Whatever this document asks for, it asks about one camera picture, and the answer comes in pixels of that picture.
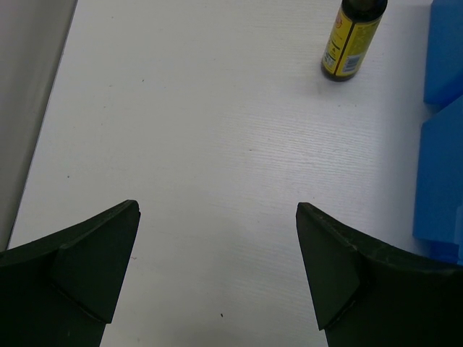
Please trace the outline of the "brown yellow-label bottle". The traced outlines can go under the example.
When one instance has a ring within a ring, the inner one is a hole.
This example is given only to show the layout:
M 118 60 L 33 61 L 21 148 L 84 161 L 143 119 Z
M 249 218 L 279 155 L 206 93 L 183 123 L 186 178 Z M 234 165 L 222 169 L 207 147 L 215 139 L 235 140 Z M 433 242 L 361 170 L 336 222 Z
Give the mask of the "brown yellow-label bottle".
M 387 4 L 387 0 L 341 2 L 321 60 L 328 79 L 344 82 L 358 73 Z

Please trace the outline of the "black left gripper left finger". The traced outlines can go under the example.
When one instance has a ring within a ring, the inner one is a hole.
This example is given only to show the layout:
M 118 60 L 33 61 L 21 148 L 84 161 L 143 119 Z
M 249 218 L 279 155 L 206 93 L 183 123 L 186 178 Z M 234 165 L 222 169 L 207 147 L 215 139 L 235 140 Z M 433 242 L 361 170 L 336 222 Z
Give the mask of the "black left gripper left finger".
M 126 200 L 1 253 L 2 346 L 99 346 L 140 222 Z

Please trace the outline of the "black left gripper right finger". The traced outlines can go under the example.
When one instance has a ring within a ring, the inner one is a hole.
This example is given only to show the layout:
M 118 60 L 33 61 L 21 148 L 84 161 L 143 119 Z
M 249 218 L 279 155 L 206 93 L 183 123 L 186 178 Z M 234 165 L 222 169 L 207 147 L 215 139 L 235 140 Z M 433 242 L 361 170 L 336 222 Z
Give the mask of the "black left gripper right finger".
M 297 235 L 330 346 L 460 346 L 462 267 L 391 246 L 308 202 Z

